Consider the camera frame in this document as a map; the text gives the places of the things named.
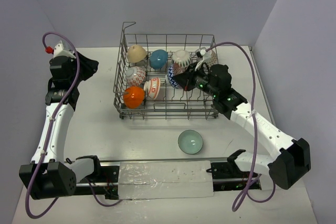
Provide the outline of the blue white patterned bowl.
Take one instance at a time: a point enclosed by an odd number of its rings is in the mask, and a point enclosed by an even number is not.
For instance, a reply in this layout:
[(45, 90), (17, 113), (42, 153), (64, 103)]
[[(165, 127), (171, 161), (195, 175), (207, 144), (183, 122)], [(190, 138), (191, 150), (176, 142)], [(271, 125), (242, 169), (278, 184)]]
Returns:
[(138, 66), (130, 67), (125, 72), (125, 79), (127, 81), (127, 84), (129, 84), (130, 86), (141, 85), (144, 82), (145, 78), (145, 70)]

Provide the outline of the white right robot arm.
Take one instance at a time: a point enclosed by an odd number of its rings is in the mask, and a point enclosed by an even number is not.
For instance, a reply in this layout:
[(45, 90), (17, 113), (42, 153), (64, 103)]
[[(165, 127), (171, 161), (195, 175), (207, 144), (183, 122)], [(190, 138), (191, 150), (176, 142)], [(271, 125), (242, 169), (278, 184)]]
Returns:
[(309, 143), (287, 135), (256, 112), (247, 99), (232, 88), (227, 65), (215, 64), (207, 71), (190, 65), (173, 80), (185, 91), (198, 88), (210, 95), (220, 114), (257, 137), (268, 152), (257, 157), (257, 173), (268, 174), (277, 186), (287, 190), (310, 170)]

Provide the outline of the orange floral pattern bowl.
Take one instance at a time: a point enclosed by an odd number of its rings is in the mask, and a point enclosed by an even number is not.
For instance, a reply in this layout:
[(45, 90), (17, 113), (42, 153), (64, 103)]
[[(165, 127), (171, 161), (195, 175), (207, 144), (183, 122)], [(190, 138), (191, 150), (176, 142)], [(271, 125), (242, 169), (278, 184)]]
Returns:
[(160, 87), (161, 87), (161, 79), (155, 77), (150, 79), (149, 81), (146, 81), (143, 89), (149, 98), (155, 100), (159, 95)]

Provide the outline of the white bowl orange rim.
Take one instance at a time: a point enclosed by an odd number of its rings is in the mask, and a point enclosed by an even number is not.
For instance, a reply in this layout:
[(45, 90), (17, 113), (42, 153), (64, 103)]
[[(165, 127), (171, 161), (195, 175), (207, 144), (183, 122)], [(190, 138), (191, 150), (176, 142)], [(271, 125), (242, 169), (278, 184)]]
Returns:
[(187, 68), (192, 63), (192, 57), (186, 50), (178, 50), (172, 54), (172, 63), (178, 64), (181, 68)]

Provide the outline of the tan bowl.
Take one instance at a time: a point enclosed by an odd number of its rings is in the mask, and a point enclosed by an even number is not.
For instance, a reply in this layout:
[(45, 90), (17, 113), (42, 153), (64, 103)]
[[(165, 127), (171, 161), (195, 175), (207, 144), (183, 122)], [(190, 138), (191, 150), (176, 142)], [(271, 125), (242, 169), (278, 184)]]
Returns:
[(128, 49), (128, 62), (137, 63), (147, 56), (147, 51), (140, 45), (132, 45)]

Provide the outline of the orange geometric pattern bowl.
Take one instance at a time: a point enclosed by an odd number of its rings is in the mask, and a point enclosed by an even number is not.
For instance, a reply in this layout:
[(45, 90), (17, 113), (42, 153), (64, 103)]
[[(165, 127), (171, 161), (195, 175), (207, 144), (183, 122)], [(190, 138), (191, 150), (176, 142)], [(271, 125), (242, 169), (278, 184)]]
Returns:
[(181, 86), (173, 79), (175, 75), (181, 74), (184, 69), (178, 63), (173, 63), (167, 70), (166, 80), (175, 89), (181, 89)]

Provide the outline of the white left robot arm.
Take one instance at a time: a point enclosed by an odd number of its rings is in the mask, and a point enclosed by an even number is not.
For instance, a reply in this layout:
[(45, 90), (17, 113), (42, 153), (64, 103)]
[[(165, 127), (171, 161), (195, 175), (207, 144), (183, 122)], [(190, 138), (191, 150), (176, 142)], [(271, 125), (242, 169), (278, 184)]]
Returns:
[(92, 77), (99, 64), (82, 54), (78, 57), (56, 56), (49, 62), (52, 77), (45, 97), (44, 129), (30, 163), (19, 169), (19, 177), (34, 200), (72, 196), (82, 179), (94, 182), (102, 176), (95, 155), (78, 157), (72, 164), (64, 162), (67, 131), (79, 98), (78, 87), (71, 84), (76, 75), (76, 84)]

